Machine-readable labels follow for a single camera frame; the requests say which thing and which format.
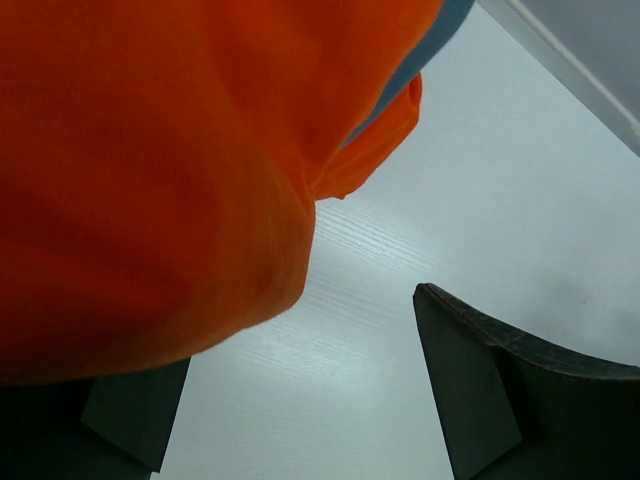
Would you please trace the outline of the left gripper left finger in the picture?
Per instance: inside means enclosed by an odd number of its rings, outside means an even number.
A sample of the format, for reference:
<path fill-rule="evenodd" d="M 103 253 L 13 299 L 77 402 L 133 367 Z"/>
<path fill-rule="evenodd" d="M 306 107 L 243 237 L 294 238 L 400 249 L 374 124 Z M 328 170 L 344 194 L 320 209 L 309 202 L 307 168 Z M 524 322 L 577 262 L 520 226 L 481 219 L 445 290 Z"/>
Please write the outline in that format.
<path fill-rule="evenodd" d="M 189 364 L 2 388 L 2 479 L 150 478 L 162 467 Z"/>

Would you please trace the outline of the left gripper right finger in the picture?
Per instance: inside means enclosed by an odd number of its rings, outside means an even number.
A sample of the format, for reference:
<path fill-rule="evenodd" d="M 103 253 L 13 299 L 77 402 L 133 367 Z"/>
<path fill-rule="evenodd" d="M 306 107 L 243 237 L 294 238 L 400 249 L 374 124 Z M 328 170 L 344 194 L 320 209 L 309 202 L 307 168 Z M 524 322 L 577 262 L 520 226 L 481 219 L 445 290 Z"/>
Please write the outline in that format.
<path fill-rule="evenodd" d="M 413 305 L 455 478 L 638 478 L 638 367 L 543 340 L 434 284 Z"/>

